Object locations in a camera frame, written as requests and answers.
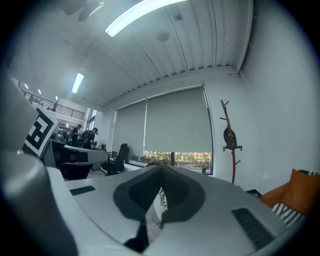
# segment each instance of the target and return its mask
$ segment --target roller blind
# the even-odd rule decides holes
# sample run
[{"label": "roller blind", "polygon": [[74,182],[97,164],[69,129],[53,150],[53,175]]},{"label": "roller blind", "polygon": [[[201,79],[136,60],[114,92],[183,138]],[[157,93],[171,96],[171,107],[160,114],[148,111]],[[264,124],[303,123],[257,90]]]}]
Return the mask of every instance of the roller blind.
[{"label": "roller blind", "polygon": [[211,152],[211,127],[204,89],[196,88],[148,100],[146,151]]},{"label": "roller blind", "polygon": [[113,130],[113,151],[119,152],[121,144],[127,143],[130,155],[143,156],[145,117],[145,101],[117,111]]}]

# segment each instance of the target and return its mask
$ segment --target coat rack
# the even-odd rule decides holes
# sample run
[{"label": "coat rack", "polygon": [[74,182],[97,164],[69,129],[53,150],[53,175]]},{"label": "coat rack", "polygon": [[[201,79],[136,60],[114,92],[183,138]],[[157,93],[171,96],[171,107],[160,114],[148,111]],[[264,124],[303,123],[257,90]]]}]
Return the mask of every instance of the coat rack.
[{"label": "coat rack", "polygon": [[237,145],[237,140],[234,141],[234,138],[236,138],[236,135],[234,134],[234,136],[233,136],[233,131],[232,131],[231,125],[230,125],[230,120],[229,120],[228,113],[227,113],[227,108],[226,108],[226,105],[228,103],[229,103],[229,101],[224,103],[224,101],[221,100],[221,104],[222,104],[222,108],[223,108],[223,111],[224,111],[224,114],[225,114],[225,118],[220,117],[220,119],[226,120],[227,127],[228,127],[228,130],[229,130],[229,144],[227,143],[227,145],[225,147],[223,147],[223,151],[225,151],[226,149],[231,150],[231,154],[232,154],[232,184],[235,184],[236,165],[241,161],[241,160],[238,160],[236,162],[235,149],[240,149],[242,151],[242,146],[238,146]]}]

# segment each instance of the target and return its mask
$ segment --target railing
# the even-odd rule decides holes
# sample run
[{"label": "railing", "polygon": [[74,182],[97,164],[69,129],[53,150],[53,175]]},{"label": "railing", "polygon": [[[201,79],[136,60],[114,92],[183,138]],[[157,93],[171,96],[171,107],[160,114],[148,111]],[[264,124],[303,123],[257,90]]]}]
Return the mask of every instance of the railing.
[{"label": "railing", "polygon": [[27,92],[24,92],[23,95],[31,104],[33,105],[40,104],[44,109],[51,110],[53,112],[66,115],[68,117],[73,117],[81,120],[83,120],[85,117],[84,112],[81,112],[66,106],[62,106],[50,100],[46,100],[44,98],[31,95],[30,93],[27,93]]}]

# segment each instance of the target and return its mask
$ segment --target black chair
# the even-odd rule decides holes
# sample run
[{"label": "black chair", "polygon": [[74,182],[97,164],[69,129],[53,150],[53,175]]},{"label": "black chair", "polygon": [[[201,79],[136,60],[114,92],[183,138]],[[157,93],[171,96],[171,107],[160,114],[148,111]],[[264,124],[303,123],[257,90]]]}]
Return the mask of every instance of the black chair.
[{"label": "black chair", "polygon": [[120,146],[119,153],[114,162],[108,161],[104,162],[100,166],[100,170],[105,173],[105,175],[114,175],[118,172],[122,172],[125,169],[124,160],[129,153],[128,144],[124,143]]}]

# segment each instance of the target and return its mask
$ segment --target ceiling light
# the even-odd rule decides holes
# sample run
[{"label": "ceiling light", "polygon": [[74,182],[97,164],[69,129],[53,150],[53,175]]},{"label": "ceiling light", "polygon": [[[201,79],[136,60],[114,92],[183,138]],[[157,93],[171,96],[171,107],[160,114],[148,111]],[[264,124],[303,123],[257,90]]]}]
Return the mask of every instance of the ceiling light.
[{"label": "ceiling light", "polygon": [[94,14],[96,11],[98,11],[102,6],[104,6],[105,2],[99,2],[99,6],[93,10],[93,12],[90,13],[89,17]]},{"label": "ceiling light", "polygon": [[79,89],[79,86],[80,86],[80,84],[82,82],[82,79],[84,79],[84,77],[85,76],[83,74],[80,74],[80,73],[78,73],[76,75],[76,78],[74,80],[73,87],[72,87],[72,90],[71,90],[74,94],[77,93],[77,91]]},{"label": "ceiling light", "polygon": [[121,30],[123,30],[130,23],[139,19],[143,15],[146,15],[158,8],[168,6],[174,3],[183,2],[187,0],[144,0],[135,6],[131,7],[129,10],[125,11],[118,18],[116,18],[105,30],[105,32],[110,36],[114,37]]}]

